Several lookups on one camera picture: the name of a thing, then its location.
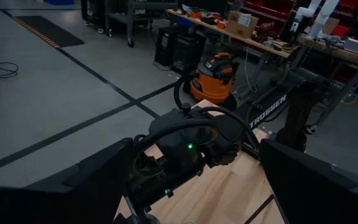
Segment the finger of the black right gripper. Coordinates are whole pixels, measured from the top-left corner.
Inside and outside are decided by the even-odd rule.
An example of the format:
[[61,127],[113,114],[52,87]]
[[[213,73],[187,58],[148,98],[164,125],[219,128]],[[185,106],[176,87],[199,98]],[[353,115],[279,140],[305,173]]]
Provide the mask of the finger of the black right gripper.
[[130,216],[126,218],[127,224],[151,224],[145,212],[133,206],[129,197],[125,197],[125,200],[131,213]]

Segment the red storage bins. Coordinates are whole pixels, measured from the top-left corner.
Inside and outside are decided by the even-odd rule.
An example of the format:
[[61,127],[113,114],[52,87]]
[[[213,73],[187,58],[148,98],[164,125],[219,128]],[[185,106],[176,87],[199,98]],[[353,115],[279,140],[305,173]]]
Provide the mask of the red storage bins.
[[[311,0],[241,0],[241,12],[259,18],[259,23],[274,22],[273,32],[283,35],[292,24],[299,7],[308,7]],[[334,33],[358,35],[358,0],[339,0],[332,18],[338,19]]]

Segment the cardboard box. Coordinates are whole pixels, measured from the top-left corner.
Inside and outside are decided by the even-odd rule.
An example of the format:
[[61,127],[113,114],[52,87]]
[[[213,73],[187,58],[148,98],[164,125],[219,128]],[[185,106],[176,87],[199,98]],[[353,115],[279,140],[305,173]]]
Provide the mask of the cardboard box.
[[225,31],[248,39],[251,38],[259,19],[251,14],[231,11],[228,15]]

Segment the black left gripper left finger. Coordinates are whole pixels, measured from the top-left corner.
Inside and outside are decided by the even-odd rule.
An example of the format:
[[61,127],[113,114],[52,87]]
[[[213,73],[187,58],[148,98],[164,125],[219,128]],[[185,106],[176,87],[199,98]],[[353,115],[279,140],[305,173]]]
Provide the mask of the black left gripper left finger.
[[112,224],[133,147],[122,139],[26,187],[0,186],[0,224]]

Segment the black hazard-striped floor mat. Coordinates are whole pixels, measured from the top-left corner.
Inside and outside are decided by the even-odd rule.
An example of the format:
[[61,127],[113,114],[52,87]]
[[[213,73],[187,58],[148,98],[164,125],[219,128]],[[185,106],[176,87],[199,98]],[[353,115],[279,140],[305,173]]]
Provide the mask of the black hazard-striped floor mat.
[[13,19],[56,49],[85,44],[81,39],[42,16],[14,16]]

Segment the wooden side table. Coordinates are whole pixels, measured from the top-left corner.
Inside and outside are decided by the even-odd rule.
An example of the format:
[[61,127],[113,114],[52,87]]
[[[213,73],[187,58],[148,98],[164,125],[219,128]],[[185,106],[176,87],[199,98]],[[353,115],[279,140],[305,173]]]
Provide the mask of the wooden side table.
[[[351,52],[348,50],[341,49],[339,47],[335,47],[327,44],[323,40],[315,41],[313,39],[309,39],[307,35],[300,35],[297,39],[297,42],[300,44],[299,52],[297,53],[294,61],[291,63],[291,68],[295,69],[299,67],[300,62],[304,56],[304,54],[309,49],[315,49],[321,53],[328,54],[329,56],[337,57],[341,59],[341,63],[350,62],[354,64],[358,64],[358,54],[355,52]],[[354,74],[354,76],[340,89],[340,91],[331,98],[331,101],[328,104],[326,110],[321,114],[319,119],[313,124],[313,126],[320,126],[326,118],[333,112],[340,101],[344,99],[344,97],[350,92],[351,88],[358,81],[358,71]]]

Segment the grey metal cart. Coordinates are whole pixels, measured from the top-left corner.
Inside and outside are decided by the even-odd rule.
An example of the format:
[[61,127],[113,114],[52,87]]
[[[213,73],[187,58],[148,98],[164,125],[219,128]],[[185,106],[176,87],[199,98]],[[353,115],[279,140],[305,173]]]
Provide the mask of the grey metal cart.
[[104,0],[106,34],[111,37],[120,23],[126,27],[127,44],[134,47],[133,29],[146,25],[152,30],[156,19],[163,19],[165,11],[178,6],[179,0]]

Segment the black equipment case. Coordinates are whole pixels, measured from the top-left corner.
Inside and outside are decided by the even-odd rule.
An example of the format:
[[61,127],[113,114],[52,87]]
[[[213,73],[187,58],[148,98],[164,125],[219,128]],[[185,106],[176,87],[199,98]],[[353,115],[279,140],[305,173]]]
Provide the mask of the black equipment case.
[[154,62],[180,75],[196,70],[206,37],[189,33],[188,27],[161,27],[158,30]]

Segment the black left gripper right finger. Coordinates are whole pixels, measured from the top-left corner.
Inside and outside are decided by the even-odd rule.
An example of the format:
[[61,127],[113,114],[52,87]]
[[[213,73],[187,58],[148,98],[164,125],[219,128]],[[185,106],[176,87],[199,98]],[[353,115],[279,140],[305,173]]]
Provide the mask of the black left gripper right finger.
[[358,224],[358,175],[270,139],[260,161],[289,224]]

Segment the long wooden workbench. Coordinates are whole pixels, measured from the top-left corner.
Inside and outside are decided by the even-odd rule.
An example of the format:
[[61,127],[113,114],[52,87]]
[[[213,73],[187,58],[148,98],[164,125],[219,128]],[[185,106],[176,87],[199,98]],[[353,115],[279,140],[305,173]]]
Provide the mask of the long wooden workbench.
[[180,13],[178,13],[178,11],[175,11],[173,9],[167,9],[167,13],[170,16],[180,17],[180,18],[190,21],[192,28],[194,28],[194,27],[209,28],[209,29],[212,29],[212,30],[220,33],[222,37],[224,35],[228,36],[229,41],[231,41],[232,39],[241,41],[244,43],[243,45],[240,45],[237,42],[235,42],[235,44],[237,47],[240,47],[243,52],[245,52],[246,54],[252,53],[252,54],[256,54],[256,55],[260,56],[260,60],[257,64],[257,68],[254,71],[252,79],[250,80],[247,77],[248,87],[245,90],[242,90],[238,93],[240,99],[244,98],[250,92],[256,90],[258,79],[260,77],[260,71],[262,70],[262,67],[263,67],[265,61],[268,60],[269,55],[274,54],[274,55],[278,55],[281,58],[288,58],[290,56],[290,54],[293,52],[293,51],[286,51],[286,50],[283,50],[282,48],[280,48],[280,46],[279,46],[280,41],[273,40],[271,46],[269,47],[267,45],[258,43],[256,41],[252,40],[251,38],[245,39],[245,38],[240,37],[236,34],[227,32],[224,29],[220,29],[217,25],[212,26],[205,22],[202,22],[200,19],[195,19],[195,18],[186,16],[184,14],[180,14]]

